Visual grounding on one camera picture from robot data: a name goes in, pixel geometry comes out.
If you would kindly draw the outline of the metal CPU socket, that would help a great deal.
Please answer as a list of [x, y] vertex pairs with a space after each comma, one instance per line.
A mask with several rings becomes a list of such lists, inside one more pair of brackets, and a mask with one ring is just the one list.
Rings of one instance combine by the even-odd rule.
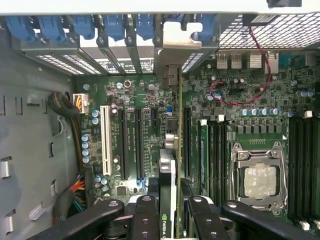
[[[229, 197], [260, 211], [271, 211], [279, 216], [288, 201], [288, 188], [285, 171], [286, 155], [279, 141], [265, 149], [243, 148], [239, 142], [233, 145], [229, 167]], [[244, 194], [244, 174], [246, 168], [275, 167], [276, 194], [262, 199], [246, 197]]]

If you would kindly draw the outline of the installed silver CPU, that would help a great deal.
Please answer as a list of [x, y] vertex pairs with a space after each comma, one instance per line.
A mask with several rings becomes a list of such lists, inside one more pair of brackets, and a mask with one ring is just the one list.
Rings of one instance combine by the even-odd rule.
[[244, 195], [257, 200], [277, 193], [277, 170], [274, 166], [248, 167], [244, 170]]

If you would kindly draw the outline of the white power connector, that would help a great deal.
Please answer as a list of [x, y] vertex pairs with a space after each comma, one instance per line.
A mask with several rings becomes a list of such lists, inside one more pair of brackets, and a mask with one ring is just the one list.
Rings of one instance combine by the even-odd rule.
[[89, 113], [89, 95], [85, 93], [74, 93], [72, 95], [73, 105], [76, 106], [80, 114]]

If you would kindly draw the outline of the blue card retention clip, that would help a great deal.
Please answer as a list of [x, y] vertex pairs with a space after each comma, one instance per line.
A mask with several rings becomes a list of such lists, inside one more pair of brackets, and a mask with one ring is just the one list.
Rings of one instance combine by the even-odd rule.
[[5, 22], [12, 36], [25, 42], [36, 41], [36, 33], [28, 16], [6, 16]]
[[92, 15], [72, 15], [74, 31], [85, 40], [92, 40], [95, 37], [95, 25]]
[[202, 24], [202, 31], [198, 32], [198, 40], [202, 43], [209, 42], [214, 37], [216, 14], [201, 13], [196, 16], [196, 22]]
[[66, 33], [59, 15], [38, 16], [38, 23], [42, 34], [51, 41], [64, 42]]
[[171, 13], [167, 15], [167, 22], [178, 22], [180, 24], [183, 23], [185, 15], [183, 13]]
[[103, 21], [105, 32], [109, 37], [116, 42], [125, 39], [125, 28], [121, 14], [106, 14], [103, 16]]
[[136, 33], [144, 40], [154, 38], [154, 15], [150, 13], [138, 13], [135, 17]]

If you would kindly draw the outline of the long black expansion slot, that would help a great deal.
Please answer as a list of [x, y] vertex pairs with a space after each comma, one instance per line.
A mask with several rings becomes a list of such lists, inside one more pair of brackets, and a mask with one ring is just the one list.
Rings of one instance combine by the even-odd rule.
[[136, 177], [142, 180], [145, 177], [144, 170], [144, 145], [143, 145], [143, 113], [141, 109], [134, 111], [135, 120], [135, 154], [136, 154]]
[[184, 159], [184, 174], [185, 177], [192, 176], [191, 164], [191, 108], [183, 108], [183, 159]]
[[120, 136], [120, 175], [122, 180], [129, 178], [129, 149], [127, 115], [124, 109], [119, 110], [119, 136]]

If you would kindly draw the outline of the green motherboard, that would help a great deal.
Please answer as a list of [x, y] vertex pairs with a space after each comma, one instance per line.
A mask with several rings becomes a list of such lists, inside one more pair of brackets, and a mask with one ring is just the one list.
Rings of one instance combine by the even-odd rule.
[[[230, 199], [230, 162], [235, 143], [244, 149], [267, 149], [280, 142], [285, 152], [288, 190], [280, 215], [262, 211], [320, 239], [320, 66], [295, 65], [283, 58], [271, 74], [262, 68], [220, 69], [208, 61], [195, 75], [182, 78], [182, 148], [180, 178], [191, 181], [201, 195], [200, 120], [208, 125], [209, 195], [220, 207]], [[89, 200], [112, 197], [123, 202], [148, 193], [149, 178], [159, 177], [160, 149], [165, 133], [176, 127], [163, 82], [146, 76], [81, 76], [76, 94], [88, 94], [89, 113], [80, 117], [82, 162], [93, 174]], [[103, 175], [100, 106], [110, 106], [112, 172]], [[183, 110], [191, 109], [191, 177], [185, 176]], [[152, 128], [151, 108], [158, 109]], [[121, 179], [119, 110], [124, 109], [128, 135], [128, 180]], [[135, 110], [143, 115], [144, 178], [137, 179]]]

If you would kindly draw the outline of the short black expansion slot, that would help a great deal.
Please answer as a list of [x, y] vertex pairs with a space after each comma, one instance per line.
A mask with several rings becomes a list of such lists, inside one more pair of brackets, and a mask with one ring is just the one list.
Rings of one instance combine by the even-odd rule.
[[158, 128], [158, 120], [159, 120], [159, 116], [158, 116], [158, 109], [157, 108], [151, 108], [150, 110], [150, 117], [151, 117], [151, 127], [153, 129]]

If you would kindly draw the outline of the installed green RAM stick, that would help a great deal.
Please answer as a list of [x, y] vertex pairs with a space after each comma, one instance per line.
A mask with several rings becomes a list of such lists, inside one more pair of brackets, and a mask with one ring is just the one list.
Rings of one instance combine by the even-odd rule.
[[202, 196], [209, 196], [209, 142], [208, 123], [206, 119], [199, 121], [199, 160], [200, 160], [200, 191]]

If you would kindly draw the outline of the white expansion slot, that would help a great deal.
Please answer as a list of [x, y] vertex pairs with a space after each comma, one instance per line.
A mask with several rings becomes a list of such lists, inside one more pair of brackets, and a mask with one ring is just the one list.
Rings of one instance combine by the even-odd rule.
[[111, 131], [111, 107], [100, 106], [100, 133], [102, 151], [102, 172], [104, 176], [112, 173], [112, 131]]

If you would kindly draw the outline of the open black PC case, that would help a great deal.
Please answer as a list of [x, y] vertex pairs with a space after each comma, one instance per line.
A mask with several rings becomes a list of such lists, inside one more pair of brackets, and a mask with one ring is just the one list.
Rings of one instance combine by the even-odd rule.
[[[136, 30], [138, 14], [153, 14], [154, 37]], [[320, 0], [0, 0], [0, 240], [28, 238], [98, 203], [82, 160], [78, 77], [154, 76], [168, 14], [216, 14], [214, 37], [182, 66], [193, 76], [214, 61], [219, 69], [266, 69], [281, 59], [320, 67]], [[266, 26], [243, 26], [243, 14], [277, 15]], [[95, 37], [74, 30], [72, 15], [92, 15]], [[114, 41], [104, 15], [122, 15], [125, 38]], [[28, 16], [36, 41], [14, 37], [8, 16]], [[38, 16], [60, 16], [65, 41], [46, 38]], [[172, 240], [183, 230], [181, 175]]]

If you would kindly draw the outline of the black intrusion switch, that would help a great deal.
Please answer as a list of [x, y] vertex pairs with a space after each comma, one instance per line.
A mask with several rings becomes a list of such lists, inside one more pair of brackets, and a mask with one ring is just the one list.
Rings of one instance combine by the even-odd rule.
[[244, 27], [264, 27], [273, 22], [278, 16], [271, 14], [244, 13], [242, 25]]

